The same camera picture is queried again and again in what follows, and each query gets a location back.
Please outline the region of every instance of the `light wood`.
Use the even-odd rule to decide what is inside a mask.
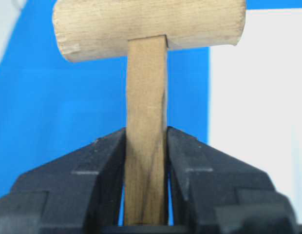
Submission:
[[[59,49],[73,62],[127,55],[127,41],[166,35],[170,50],[236,45],[245,0],[58,0]]]
[[[165,36],[128,43],[125,225],[167,221]]]

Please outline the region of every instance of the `wooden dowel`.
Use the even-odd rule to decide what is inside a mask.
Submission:
[[[125,225],[167,222],[166,36],[130,40],[127,70]]]

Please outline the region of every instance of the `wood grain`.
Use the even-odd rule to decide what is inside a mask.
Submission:
[[[58,0],[59,49],[73,62],[127,55],[127,41],[166,35],[169,50],[236,45],[245,0]]]
[[[125,225],[166,224],[166,37],[130,40],[128,51]]]

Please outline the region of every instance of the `blue background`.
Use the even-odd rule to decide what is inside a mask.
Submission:
[[[69,63],[55,0],[28,0],[0,64],[0,196],[17,176],[126,125],[127,58]],[[248,0],[248,9],[302,0]],[[169,52],[168,124],[208,141],[209,48]]]

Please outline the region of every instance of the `white wall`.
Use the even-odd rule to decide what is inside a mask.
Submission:
[[[15,0],[19,6],[24,6],[26,0]],[[11,0],[0,0],[0,60],[14,28],[20,11],[14,7]]]
[[[210,144],[268,172],[302,222],[302,9],[248,11],[210,63]]]

